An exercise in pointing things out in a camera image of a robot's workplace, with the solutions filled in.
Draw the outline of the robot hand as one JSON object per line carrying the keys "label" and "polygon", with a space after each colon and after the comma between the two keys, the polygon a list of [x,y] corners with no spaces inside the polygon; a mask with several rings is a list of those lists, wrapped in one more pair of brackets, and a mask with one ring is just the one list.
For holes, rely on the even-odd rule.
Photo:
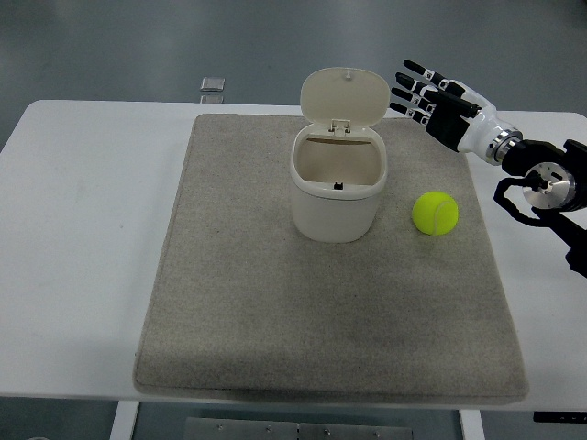
{"label": "robot hand", "polygon": [[397,85],[391,92],[401,101],[390,108],[423,126],[444,147],[499,165],[523,139],[521,131],[501,120],[496,107],[469,86],[412,60],[404,66],[412,73],[395,74]]}

